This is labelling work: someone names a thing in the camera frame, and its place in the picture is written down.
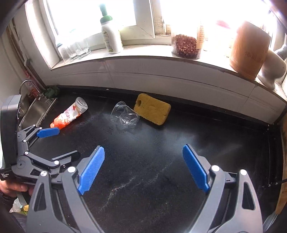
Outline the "person's left hand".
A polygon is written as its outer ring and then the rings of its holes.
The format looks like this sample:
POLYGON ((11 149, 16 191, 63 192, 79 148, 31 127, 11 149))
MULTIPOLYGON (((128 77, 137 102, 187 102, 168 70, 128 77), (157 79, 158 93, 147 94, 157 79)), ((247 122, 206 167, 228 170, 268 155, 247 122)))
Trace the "person's left hand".
POLYGON ((9 197, 16 197, 18 192, 28 192, 31 196, 34 191, 34 186, 19 183, 13 180, 1 180, 1 192, 9 197))

